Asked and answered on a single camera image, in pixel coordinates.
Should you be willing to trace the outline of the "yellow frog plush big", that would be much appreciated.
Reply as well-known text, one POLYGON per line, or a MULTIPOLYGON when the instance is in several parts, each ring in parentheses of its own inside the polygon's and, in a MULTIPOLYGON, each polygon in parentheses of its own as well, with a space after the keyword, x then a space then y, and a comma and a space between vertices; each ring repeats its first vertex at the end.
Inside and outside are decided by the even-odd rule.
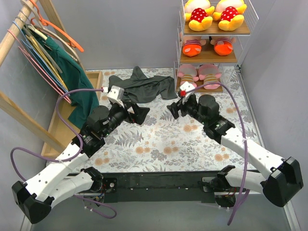
POLYGON ((188 0, 184 4, 185 21, 192 31, 205 31, 212 25, 214 10, 209 0, 188 0))

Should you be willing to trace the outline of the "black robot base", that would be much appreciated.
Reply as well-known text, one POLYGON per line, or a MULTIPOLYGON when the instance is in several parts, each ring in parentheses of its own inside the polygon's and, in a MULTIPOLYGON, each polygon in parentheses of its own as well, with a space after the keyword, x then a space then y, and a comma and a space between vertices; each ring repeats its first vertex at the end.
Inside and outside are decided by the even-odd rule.
POLYGON ((217 171, 104 173, 103 186, 85 196, 104 194, 105 203, 117 202, 188 202, 215 203, 233 207, 239 187, 218 188, 210 185, 217 171))

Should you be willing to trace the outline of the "yellow frog plush small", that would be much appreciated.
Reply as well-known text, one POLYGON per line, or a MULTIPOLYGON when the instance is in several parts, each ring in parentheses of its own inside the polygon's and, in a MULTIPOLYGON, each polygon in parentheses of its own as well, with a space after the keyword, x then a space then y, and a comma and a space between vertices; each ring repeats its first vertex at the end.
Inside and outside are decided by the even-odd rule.
POLYGON ((219 29, 234 31, 244 22, 247 5, 243 0, 220 0, 213 13, 213 19, 218 22, 219 29))

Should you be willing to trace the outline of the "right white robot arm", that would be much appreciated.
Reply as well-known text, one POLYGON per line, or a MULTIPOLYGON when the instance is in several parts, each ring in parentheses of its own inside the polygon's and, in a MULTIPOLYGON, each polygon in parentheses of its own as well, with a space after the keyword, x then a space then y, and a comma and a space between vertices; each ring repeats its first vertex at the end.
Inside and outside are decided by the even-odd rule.
POLYGON ((167 106, 175 119, 189 115, 203 125, 207 137, 237 153, 257 172, 223 168, 205 185, 214 191, 229 191, 243 187, 263 194, 272 204, 285 206, 302 188, 303 179, 299 162, 271 153, 251 139, 245 140, 235 125, 220 115, 219 104, 211 95, 196 98, 194 94, 167 106))

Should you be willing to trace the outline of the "pink pig plush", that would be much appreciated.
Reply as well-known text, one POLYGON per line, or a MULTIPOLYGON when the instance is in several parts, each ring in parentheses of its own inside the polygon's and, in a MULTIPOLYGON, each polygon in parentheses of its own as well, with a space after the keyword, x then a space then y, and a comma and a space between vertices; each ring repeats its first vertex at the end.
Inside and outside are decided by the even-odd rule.
POLYGON ((203 81, 203 84, 209 84, 204 86, 206 90, 215 90, 219 87, 217 84, 221 77, 221 72, 214 64, 204 64, 198 68, 198 77, 203 81))
POLYGON ((197 86, 196 82, 199 80, 199 77, 195 66, 191 64, 180 65, 177 76, 180 78, 180 85, 188 82, 193 84, 195 87, 197 86))

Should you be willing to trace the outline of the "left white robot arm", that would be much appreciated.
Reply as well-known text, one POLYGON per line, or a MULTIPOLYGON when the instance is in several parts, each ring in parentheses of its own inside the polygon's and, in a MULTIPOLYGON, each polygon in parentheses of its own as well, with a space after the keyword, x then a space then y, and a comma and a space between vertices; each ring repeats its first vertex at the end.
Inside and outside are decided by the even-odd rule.
POLYGON ((32 224, 41 222, 53 207, 76 193, 99 192, 104 187, 103 175, 94 167, 84 168, 70 179, 65 177, 100 150, 105 145, 104 138, 122 122, 141 125, 149 111, 135 103, 95 108, 56 159, 34 177, 12 186, 14 200, 28 220, 32 224))

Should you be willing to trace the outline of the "black-haired doll striped shirt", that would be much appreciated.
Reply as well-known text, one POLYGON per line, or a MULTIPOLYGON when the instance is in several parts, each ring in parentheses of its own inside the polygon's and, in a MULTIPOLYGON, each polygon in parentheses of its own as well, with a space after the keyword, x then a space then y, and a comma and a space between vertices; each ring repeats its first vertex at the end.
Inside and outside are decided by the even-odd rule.
POLYGON ((187 57, 194 57, 201 53, 206 40, 197 36, 181 36, 182 52, 187 57))

